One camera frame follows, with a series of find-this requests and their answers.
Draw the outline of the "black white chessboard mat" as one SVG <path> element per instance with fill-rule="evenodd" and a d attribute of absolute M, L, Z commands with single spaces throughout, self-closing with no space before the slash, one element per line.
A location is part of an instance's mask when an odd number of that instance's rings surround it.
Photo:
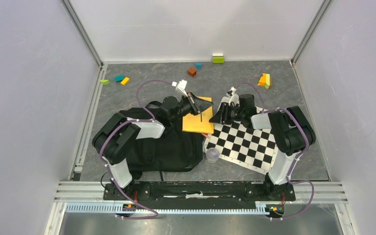
<path fill-rule="evenodd" d="M 205 139 L 203 152 L 215 148 L 219 158 L 252 171 L 266 174 L 279 152 L 271 129 L 245 128 L 240 122 L 215 124 Z"/>

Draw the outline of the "yellow booklet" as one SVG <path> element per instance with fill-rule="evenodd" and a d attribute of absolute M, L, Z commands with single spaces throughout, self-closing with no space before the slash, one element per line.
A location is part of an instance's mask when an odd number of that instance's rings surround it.
<path fill-rule="evenodd" d="M 212 107 L 209 107 L 207 110 L 198 115 L 187 114 L 182 118 L 182 131 L 213 134 L 214 124 L 209 122 L 209 119 L 211 119 L 212 117 Z"/>

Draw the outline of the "black student backpack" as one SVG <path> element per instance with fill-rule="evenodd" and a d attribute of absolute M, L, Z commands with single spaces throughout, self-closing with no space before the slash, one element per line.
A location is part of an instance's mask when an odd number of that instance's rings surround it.
<path fill-rule="evenodd" d="M 204 137 L 182 131 L 182 120 L 175 121 L 159 139 L 139 139 L 126 156 L 129 171 L 136 180 L 144 172 L 188 172 L 203 159 Z"/>

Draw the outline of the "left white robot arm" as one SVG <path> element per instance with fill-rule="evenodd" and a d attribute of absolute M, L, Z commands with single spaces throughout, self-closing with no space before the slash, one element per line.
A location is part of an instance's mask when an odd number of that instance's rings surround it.
<path fill-rule="evenodd" d="M 144 172 L 188 172 L 203 159 L 202 137 L 182 130 L 183 117 L 211 109 L 212 101 L 189 93 L 177 99 L 168 96 L 143 108 L 120 111 L 104 124 L 92 140 L 101 156 L 116 194 L 129 199 L 133 179 Z"/>

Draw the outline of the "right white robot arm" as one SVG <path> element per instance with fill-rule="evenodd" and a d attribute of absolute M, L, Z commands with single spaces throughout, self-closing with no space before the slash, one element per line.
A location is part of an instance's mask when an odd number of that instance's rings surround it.
<path fill-rule="evenodd" d="M 315 143 L 315 132 L 299 106 L 259 113 L 254 95 L 235 95 L 235 98 L 237 102 L 231 97 L 222 100 L 210 122 L 230 125 L 236 121 L 246 128 L 272 132 L 281 153 L 267 174 L 269 183 L 263 186 L 263 194 L 275 200 L 283 193 L 282 185 L 290 182 L 291 172 L 299 158 Z"/>

